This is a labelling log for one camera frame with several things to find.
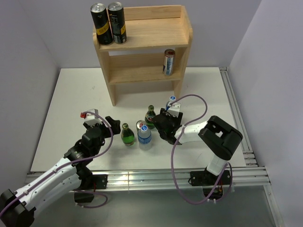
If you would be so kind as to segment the silver blue energy can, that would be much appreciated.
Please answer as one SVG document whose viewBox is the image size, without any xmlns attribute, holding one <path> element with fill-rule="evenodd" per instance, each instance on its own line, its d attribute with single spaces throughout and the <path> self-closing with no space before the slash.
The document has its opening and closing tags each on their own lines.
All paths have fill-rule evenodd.
<svg viewBox="0 0 303 227">
<path fill-rule="evenodd" d="M 175 60 L 175 51 L 173 49 L 166 49 L 164 52 L 163 74 L 165 76 L 172 75 Z"/>
</svg>

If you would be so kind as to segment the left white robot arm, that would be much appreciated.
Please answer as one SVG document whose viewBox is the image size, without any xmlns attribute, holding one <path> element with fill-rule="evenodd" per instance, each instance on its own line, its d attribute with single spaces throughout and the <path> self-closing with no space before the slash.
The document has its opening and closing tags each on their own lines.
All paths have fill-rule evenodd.
<svg viewBox="0 0 303 227">
<path fill-rule="evenodd" d="M 16 191 L 0 196 L 0 219 L 7 227 L 29 227 L 35 212 L 42 210 L 66 193 L 93 186 L 93 174 L 87 165 L 101 155 L 105 139 L 121 132 L 120 121 L 97 113 L 81 113 L 86 132 L 48 171 Z"/>
</svg>

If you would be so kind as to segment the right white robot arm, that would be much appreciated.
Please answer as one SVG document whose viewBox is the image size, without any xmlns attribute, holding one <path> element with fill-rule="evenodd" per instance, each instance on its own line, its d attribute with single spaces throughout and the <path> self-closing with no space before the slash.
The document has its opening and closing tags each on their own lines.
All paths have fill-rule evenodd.
<svg viewBox="0 0 303 227">
<path fill-rule="evenodd" d="M 216 115 L 202 123 L 181 125 L 182 114 L 176 117 L 161 109 L 160 114 L 153 118 L 153 124 L 160 137 L 173 146 L 204 142 L 213 152 L 213 157 L 206 167 L 205 180 L 209 184 L 216 184 L 222 177 L 221 171 L 241 143 L 243 135 Z"/>
</svg>

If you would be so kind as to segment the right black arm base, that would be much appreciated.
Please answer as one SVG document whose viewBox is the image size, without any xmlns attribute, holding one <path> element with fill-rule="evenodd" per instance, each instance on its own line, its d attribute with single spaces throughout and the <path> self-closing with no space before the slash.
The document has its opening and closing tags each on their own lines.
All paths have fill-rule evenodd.
<svg viewBox="0 0 303 227">
<path fill-rule="evenodd" d="M 210 188 L 203 188 L 204 196 L 208 196 L 211 189 L 214 186 L 214 183 L 218 179 L 218 176 L 213 175 L 212 173 L 208 172 L 207 170 L 204 171 L 191 171 L 190 178 L 188 183 L 191 186 L 210 186 Z M 224 195 L 223 186 L 228 185 L 232 182 L 232 177 L 230 171 L 224 170 L 223 175 L 221 176 L 214 192 L 209 197 L 209 199 L 220 199 Z"/>
</svg>

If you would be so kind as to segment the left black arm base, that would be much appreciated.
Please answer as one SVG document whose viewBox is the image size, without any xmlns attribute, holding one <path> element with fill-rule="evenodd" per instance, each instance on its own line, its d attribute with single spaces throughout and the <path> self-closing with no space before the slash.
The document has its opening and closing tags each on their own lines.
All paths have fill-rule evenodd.
<svg viewBox="0 0 303 227">
<path fill-rule="evenodd" d="M 93 175 L 86 166 L 77 167 L 77 175 L 80 179 L 80 186 L 74 192 L 74 201 L 77 205 L 85 208 L 93 208 L 87 204 L 95 197 L 97 189 L 106 189 L 108 175 Z"/>
</svg>

